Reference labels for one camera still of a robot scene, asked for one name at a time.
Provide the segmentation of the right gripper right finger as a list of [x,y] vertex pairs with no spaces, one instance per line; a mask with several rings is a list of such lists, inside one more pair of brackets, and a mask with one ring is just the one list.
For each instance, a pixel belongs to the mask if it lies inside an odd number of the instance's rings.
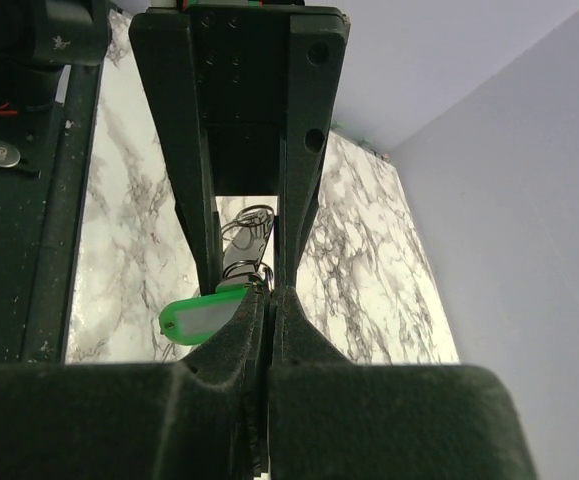
[[534,479],[512,398],[473,365],[357,365],[274,295],[268,373],[274,479]]

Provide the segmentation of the green tagged key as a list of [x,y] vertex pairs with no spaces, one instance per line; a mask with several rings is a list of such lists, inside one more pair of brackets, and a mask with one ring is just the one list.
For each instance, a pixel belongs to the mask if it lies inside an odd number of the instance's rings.
[[177,345],[200,345],[231,320],[254,287],[268,289],[262,282],[220,285],[213,294],[171,302],[158,317],[161,333]]

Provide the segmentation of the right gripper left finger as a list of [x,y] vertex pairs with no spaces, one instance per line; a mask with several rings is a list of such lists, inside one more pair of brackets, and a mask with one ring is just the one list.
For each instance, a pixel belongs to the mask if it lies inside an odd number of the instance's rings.
[[169,363],[0,365],[0,479],[251,479],[269,292]]

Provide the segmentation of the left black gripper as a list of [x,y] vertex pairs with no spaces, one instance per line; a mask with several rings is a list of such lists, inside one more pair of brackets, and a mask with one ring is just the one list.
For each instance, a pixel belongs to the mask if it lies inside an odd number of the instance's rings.
[[275,195],[279,176],[276,286],[294,287],[349,19],[336,7],[262,1],[190,2],[184,12],[138,14],[129,37],[200,293],[219,283],[214,188]]

